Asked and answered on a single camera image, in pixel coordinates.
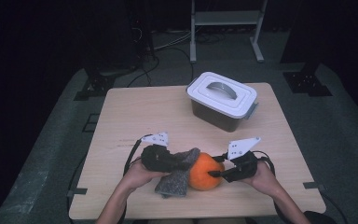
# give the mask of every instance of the black cable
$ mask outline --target black cable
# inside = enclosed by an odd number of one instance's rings
[[[177,35],[177,36],[183,36],[184,34],[188,34],[188,30],[183,30],[183,31],[177,31],[177,32],[172,32],[172,31],[163,31],[163,34],[166,35]]]
[[[75,175],[77,173],[77,170],[79,169],[81,163],[83,163],[83,161],[86,159],[87,157],[87,153],[82,157],[82,159],[80,160],[79,164],[76,166],[74,172],[72,173],[72,177],[71,180],[69,181],[69,187],[68,187],[68,192],[71,190],[72,184],[74,182],[75,179]],[[70,209],[70,204],[69,204],[69,197],[66,197],[66,207],[68,209],[68,217],[69,217],[69,209]]]
[[[344,223],[348,224],[348,220],[345,217],[344,213],[342,212],[342,210],[339,208],[338,204],[336,204],[330,197],[328,197],[325,193],[321,192],[321,195],[323,197],[325,197],[325,199],[327,199],[332,205],[335,206],[335,208],[338,210],[338,212],[341,214],[342,219],[344,219]]]
[[[148,75],[148,73],[149,72],[151,72],[151,71],[153,71],[153,70],[155,70],[157,67],[158,67],[158,65],[159,65],[159,58],[156,56],[156,60],[157,60],[157,63],[156,63],[156,65],[152,68],[152,69],[150,69],[150,70],[148,70],[148,71],[145,71],[145,72],[143,72],[141,75],[139,75],[139,76],[137,76],[136,78],[134,78],[128,85],[127,85],[127,88],[136,80],[136,79],[138,79],[139,77],[141,77],[141,76],[143,76],[143,75]]]
[[[123,176],[129,171],[131,165],[133,162],[139,160],[139,159],[136,159],[135,161],[132,161],[132,157],[133,157],[133,154],[135,154],[135,151],[136,149],[138,149],[138,147],[141,145],[142,143],[142,138],[138,139],[135,143],[135,145],[132,147],[132,150],[130,152],[130,155],[129,157],[127,158],[127,161],[126,161],[126,164],[124,165],[124,171],[123,171]],[[123,214],[121,214],[121,217],[120,219],[118,220],[118,224],[122,224],[124,222],[124,218],[126,217],[126,213],[127,213],[127,203],[124,207],[124,211],[123,211]]]
[[[182,53],[185,54],[185,56],[187,57],[188,61],[190,62],[190,57],[185,53],[184,50],[178,49],[178,48],[164,48],[164,49],[159,49],[158,51],[160,51],[160,50],[165,50],[165,49],[176,49],[176,50],[181,51]],[[194,78],[194,66],[193,66],[193,63],[190,63],[190,67],[191,67],[191,80],[190,80],[190,82],[192,82],[192,81],[193,81],[193,78]]]
[[[196,42],[201,45],[213,45],[215,43],[218,43],[220,41],[223,41],[226,39],[226,36],[224,33],[221,34],[199,34],[197,35]]]
[[[256,151],[252,151],[252,152],[254,152],[254,153],[255,153],[255,152],[262,153],[262,154],[264,154],[267,158],[269,158],[269,155],[267,155],[267,153],[265,153],[265,152],[263,152],[263,151],[257,151],[257,150],[256,150]]]
[[[147,78],[147,86],[148,87],[151,87],[152,86],[152,78],[150,77],[150,75],[147,73],[147,71],[144,69],[144,68],[142,68],[142,70],[145,72],[145,74],[146,74],[146,78]]]

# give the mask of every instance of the human hand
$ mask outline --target human hand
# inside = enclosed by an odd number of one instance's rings
[[[257,163],[257,171],[254,176],[240,181],[271,197],[284,190],[275,175],[263,161]]]
[[[140,188],[150,182],[155,177],[162,177],[170,173],[149,171],[142,164],[142,160],[137,158],[131,165],[129,171],[123,176],[120,185],[130,189],[131,191]]]

